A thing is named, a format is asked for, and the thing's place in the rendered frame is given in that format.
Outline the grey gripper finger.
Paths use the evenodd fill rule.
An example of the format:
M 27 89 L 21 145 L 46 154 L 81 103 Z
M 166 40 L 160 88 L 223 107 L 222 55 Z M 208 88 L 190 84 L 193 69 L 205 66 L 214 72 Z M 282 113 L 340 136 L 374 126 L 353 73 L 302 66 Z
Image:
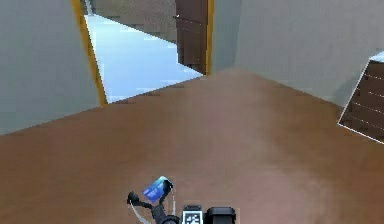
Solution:
M 142 208 L 151 210 L 152 205 L 150 203 L 141 201 L 139 199 L 139 196 L 134 191 L 131 191 L 127 196 L 127 204 L 131 206 L 134 214 L 142 224 L 151 224 L 148 220 L 142 217 L 139 214 L 139 212 L 136 210 L 137 207 L 142 207 Z
M 159 204 L 162 205 L 168 194 L 172 191 L 173 189 L 173 183 L 169 180 L 164 180 L 163 181 L 163 194 L 159 199 Z

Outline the blue card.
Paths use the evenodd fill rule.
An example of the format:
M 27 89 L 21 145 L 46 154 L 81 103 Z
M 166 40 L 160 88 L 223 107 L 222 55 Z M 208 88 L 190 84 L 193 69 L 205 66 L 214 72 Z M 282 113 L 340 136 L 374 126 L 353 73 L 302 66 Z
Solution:
M 165 176 L 160 176 L 147 186 L 142 194 L 152 203 L 159 200 L 164 194 L 164 182 L 167 180 Z

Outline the dark brown chest of drawers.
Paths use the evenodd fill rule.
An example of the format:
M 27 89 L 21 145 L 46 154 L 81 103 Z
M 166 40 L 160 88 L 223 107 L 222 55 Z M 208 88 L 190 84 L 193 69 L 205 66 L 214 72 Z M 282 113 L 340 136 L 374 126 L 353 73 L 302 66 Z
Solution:
M 384 144 L 384 51 L 369 58 L 338 125 Z

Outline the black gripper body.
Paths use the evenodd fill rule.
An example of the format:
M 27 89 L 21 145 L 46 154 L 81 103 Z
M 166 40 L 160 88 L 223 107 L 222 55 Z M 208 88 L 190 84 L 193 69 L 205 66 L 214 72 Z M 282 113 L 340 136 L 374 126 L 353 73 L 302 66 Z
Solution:
M 156 224 L 180 224 L 180 218 L 175 215 L 167 215 L 163 206 L 155 206 L 151 214 Z

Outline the dark brown room door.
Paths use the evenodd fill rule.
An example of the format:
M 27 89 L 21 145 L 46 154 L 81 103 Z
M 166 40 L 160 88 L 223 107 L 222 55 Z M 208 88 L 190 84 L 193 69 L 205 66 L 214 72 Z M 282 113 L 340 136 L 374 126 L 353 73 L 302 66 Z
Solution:
M 208 0 L 175 0 L 178 62 L 206 74 Z

